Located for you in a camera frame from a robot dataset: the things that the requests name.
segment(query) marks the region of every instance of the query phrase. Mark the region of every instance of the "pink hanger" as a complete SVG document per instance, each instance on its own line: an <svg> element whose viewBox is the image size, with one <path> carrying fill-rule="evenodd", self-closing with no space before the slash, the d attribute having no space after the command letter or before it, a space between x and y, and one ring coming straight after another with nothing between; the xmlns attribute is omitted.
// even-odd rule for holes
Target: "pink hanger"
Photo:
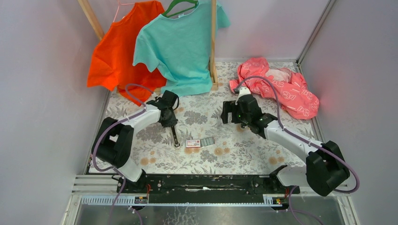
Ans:
<svg viewBox="0 0 398 225"><path fill-rule="evenodd" d="M135 4L135 3L124 3L124 4L121 4L119 0L116 0L116 1L117 1L117 10L116 10L116 15L115 15L115 17L113 19L113 22L115 22L115 20L116 20L117 13L119 12L120 6L128 6L128 5L134 5Z"/></svg>

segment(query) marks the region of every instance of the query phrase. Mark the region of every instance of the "green hanger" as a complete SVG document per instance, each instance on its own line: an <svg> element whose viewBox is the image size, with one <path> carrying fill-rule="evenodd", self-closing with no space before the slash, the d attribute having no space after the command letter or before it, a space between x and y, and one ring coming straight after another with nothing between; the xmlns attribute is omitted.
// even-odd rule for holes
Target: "green hanger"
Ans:
<svg viewBox="0 0 398 225"><path fill-rule="evenodd" d="M185 9L185 10L183 10L183 11L178 12L178 13L174 13L174 14L171 14L171 15L167 15L167 13L169 13L169 12L174 8L174 6L176 6L178 3L181 3L181 2L189 2L189 3L195 4L195 6L193 6L193 7L191 7L191 8L187 8L187 9ZM173 1L170 3L170 6L168 7L168 9L167 9L164 13L162 13L162 15L163 15L164 17L172 17L172 16L174 16L174 15L178 15L178 14L183 13L183 12L186 12L186 11L188 11L188 10L190 10L190 9L196 8L196 6L198 6L198 4L199 4L199 1L198 1L198 0L173 0Z"/></svg>

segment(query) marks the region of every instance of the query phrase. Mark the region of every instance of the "teal t-shirt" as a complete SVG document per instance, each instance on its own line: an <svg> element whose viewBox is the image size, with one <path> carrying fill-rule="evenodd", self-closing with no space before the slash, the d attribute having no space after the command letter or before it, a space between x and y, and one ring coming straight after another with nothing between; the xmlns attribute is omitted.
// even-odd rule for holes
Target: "teal t-shirt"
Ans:
<svg viewBox="0 0 398 225"><path fill-rule="evenodd" d="M216 30L229 25L217 3ZM169 90L181 97L209 92L210 44L211 2L200 1L187 15L176 19L159 15L144 26L137 36L133 66L142 62L151 72L158 68L167 79L162 93Z"/></svg>

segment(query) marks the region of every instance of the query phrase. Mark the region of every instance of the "t-shirt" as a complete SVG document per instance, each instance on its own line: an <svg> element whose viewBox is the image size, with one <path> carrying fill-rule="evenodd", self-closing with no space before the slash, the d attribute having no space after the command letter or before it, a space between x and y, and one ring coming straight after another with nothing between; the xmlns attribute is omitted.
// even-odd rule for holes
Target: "t-shirt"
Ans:
<svg viewBox="0 0 398 225"><path fill-rule="evenodd" d="M217 3L216 30L230 21ZM133 65L144 63L167 79L162 92L178 96L209 92L213 85L208 70L211 52L211 2L200 1L187 15L172 19L159 15L140 31Z"/></svg>
<svg viewBox="0 0 398 225"><path fill-rule="evenodd" d="M151 73L145 65L132 65L139 31L163 12L158 1L137 2L121 21L112 23L92 54L87 87L101 85L112 91L117 86L122 96L137 105L140 104L126 93L126 84L136 83L151 90L163 87L166 79L158 70L151 70ZM151 96L149 91L139 87L129 87L129 91L141 101Z"/></svg>

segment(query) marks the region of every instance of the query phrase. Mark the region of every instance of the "garment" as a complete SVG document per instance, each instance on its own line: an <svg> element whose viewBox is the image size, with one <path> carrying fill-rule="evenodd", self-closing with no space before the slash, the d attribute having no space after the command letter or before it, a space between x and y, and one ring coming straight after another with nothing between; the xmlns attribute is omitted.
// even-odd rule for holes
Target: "garment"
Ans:
<svg viewBox="0 0 398 225"><path fill-rule="evenodd" d="M163 12L158 1L137 2L121 21L112 23L92 54L87 87L101 85L112 91L117 86L121 95L140 105L126 93L126 84L136 83L151 90L164 86L166 79L158 70L151 73L145 65L132 65L139 31ZM130 87L129 91L141 101L151 96L149 91L139 87Z"/></svg>
<svg viewBox="0 0 398 225"><path fill-rule="evenodd" d="M217 4L216 29L230 22ZM149 71L158 68L167 79L162 92L178 96L209 92L213 83L208 70L211 42L211 2L200 1L187 15L177 19L159 15L140 31L134 63L144 63Z"/></svg>
<svg viewBox="0 0 398 225"><path fill-rule="evenodd" d="M319 100L307 89L307 83L301 73L295 73L287 68L271 70L265 58L252 58L238 67L237 74L238 80L230 81L232 91L243 79L250 76L262 76L271 81L282 109L292 117L308 120L318 113ZM262 79L252 78L242 85L263 98L275 99L270 85Z"/></svg>

